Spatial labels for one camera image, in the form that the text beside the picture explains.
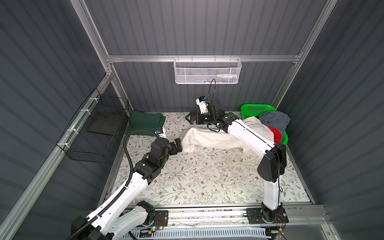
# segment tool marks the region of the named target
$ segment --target black wire basket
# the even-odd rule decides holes
[[[72,160],[113,162],[128,124],[128,100],[99,95],[83,113],[68,140],[57,145]]]

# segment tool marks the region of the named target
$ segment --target beige cloth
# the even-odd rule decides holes
[[[273,132],[263,125],[256,117],[243,119],[243,122],[252,130],[265,137],[270,141],[274,141]],[[220,130],[220,132],[212,132],[206,128],[192,127],[186,129],[181,138],[181,145],[184,152],[193,152],[195,146],[214,147],[219,149],[231,149],[240,147],[247,156],[255,155],[255,153],[237,137]]]

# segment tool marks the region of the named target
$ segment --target white mesh basket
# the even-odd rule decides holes
[[[225,60],[183,61],[175,58],[175,82],[177,84],[236,84],[241,70],[239,58]]]

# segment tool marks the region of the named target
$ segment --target red cloth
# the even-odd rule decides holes
[[[282,135],[280,134],[279,130],[277,130],[274,127],[268,127],[273,132],[273,138],[276,144],[281,142]]]

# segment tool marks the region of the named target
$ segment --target gray cloth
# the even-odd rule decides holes
[[[269,111],[260,114],[259,120],[268,127],[274,127],[279,130],[281,136],[284,136],[285,129],[290,121],[287,114],[280,111]]]

